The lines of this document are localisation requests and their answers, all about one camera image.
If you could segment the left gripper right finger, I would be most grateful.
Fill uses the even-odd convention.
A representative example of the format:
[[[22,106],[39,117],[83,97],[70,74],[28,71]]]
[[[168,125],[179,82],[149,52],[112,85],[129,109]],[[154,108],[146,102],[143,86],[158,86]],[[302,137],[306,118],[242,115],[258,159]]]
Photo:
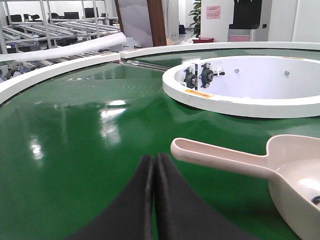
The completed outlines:
[[[188,184],[170,155],[155,158],[155,214],[160,240],[254,240],[209,206]]]

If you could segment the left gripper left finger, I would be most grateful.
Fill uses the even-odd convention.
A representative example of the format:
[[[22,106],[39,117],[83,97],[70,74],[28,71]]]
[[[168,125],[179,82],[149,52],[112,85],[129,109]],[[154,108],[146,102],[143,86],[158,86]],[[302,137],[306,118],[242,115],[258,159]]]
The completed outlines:
[[[67,240],[151,240],[154,157],[143,155],[134,175],[95,219]]]

